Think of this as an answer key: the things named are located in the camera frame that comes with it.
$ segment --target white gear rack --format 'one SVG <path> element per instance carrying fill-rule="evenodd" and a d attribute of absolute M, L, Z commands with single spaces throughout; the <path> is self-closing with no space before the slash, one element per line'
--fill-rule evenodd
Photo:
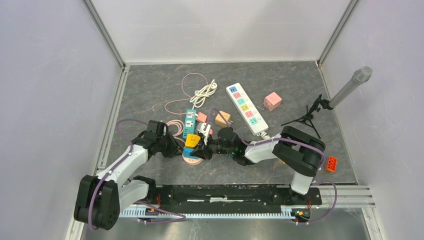
<path fill-rule="evenodd" d="M 141 218 L 141 219 L 177 219 L 179 216 L 159 213 L 158 215 L 146 215 L 149 207 L 142 204 L 133 204 L 123 210 L 120 218 Z M 187 219 L 295 219 L 291 215 L 290 207 L 281 206 L 281 213 L 182 213 Z"/>

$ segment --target pink power adapter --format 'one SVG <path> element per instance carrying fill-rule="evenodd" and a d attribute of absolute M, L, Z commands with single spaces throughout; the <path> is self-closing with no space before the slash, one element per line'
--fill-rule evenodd
<path fill-rule="evenodd" d="M 276 92 L 273 92 L 265 97 L 265 100 L 263 101 L 263 105 L 269 109 L 270 111 L 276 109 L 283 99 L 278 96 Z"/>

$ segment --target teal power strip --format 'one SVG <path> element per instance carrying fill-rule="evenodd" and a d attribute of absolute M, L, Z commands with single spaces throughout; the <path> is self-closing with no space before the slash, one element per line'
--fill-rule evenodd
<path fill-rule="evenodd" d="M 196 129 L 196 113 L 194 109 L 187 110 L 185 114 L 184 130 L 182 131 L 182 138 L 186 139 L 187 135 L 194 134 Z"/>

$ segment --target yellow block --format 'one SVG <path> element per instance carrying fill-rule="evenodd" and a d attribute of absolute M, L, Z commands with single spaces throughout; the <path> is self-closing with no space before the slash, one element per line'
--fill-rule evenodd
<path fill-rule="evenodd" d="M 194 149 L 200 141 L 200 136 L 196 134 L 187 134 L 187 139 L 185 140 L 185 147 Z"/>

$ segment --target power strip plug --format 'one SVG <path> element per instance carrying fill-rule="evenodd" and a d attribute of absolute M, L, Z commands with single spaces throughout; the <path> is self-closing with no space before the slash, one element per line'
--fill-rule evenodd
<path fill-rule="evenodd" d="M 268 130 L 268 124 L 262 118 L 240 83 L 226 87 L 226 92 L 235 105 L 235 108 L 237 108 L 238 112 L 243 117 L 251 133 L 256 136 L 262 137 L 262 135 L 264 135 L 264 137 L 269 138 L 265 132 Z"/>
<path fill-rule="evenodd" d="M 194 134 L 196 130 L 196 113 L 194 109 L 189 109 L 185 113 L 184 130 L 182 131 L 182 138 L 185 140 L 187 135 Z"/>

